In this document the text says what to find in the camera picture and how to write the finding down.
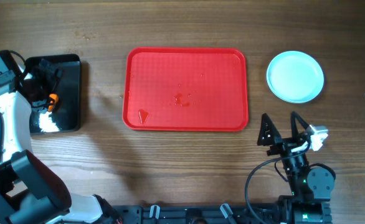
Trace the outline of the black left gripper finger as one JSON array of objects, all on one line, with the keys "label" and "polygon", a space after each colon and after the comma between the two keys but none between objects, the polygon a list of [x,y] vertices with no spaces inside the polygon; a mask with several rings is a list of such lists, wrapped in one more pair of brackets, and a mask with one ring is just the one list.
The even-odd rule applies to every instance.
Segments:
[{"label": "black left gripper finger", "polygon": [[39,62],[39,70],[43,74],[44,78],[48,81],[60,81],[63,76],[63,69],[46,59],[42,59]]},{"label": "black left gripper finger", "polygon": [[47,112],[50,106],[50,100],[39,100],[31,103],[32,111]]}]

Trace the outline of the orange sponge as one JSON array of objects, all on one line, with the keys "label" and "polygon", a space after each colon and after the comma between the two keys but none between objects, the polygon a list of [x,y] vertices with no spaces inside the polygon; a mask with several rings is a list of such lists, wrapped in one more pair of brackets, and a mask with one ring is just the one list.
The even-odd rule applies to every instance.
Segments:
[{"label": "orange sponge", "polygon": [[55,110],[55,107],[57,106],[57,103],[59,101],[59,97],[57,94],[55,93],[51,93],[49,95],[49,101],[48,101],[48,111],[52,112],[53,110]]}]

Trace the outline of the light blue plate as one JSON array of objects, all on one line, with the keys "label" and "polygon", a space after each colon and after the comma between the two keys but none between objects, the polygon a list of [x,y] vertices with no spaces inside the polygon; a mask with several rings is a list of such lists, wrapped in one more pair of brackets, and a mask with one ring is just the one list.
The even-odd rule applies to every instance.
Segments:
[{"label": "light blue plate", "polygon": [[325,84],[320,64],[312,56],[293,50],[275,56],[265,76],[269,89],[276,97],[295,104],[314,100]]}]

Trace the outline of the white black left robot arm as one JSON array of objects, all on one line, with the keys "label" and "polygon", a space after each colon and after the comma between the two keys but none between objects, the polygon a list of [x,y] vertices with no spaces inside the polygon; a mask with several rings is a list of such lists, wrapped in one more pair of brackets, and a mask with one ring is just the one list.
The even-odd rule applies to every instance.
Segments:
[{"label": "white black left robot arm", "polygon": [[101,196],[70,193],[32,152],[31,113],[56,109],[62,64],[79,57],[19,58],[0,50],[0,223],[122,223]]}]

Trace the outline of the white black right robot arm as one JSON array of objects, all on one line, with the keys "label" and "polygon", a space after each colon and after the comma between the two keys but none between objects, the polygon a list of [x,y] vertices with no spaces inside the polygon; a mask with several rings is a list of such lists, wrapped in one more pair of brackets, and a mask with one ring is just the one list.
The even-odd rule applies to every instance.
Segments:
[{"label": "white black right robot arm", "polygon": [[[135,56],[126,67],[123,121],[140,131],[236,132],[249,121],[245,60],[216,55]],[[262,115],[258,145],[268,147],[271,162],[282,161],[291,195],[278,199],[283,223],[325,223],[326,204],[336,178],[323,164],[309,164],[306,152],[327,137],[323,126],[291,113],[292,135],[281,137]]]}]

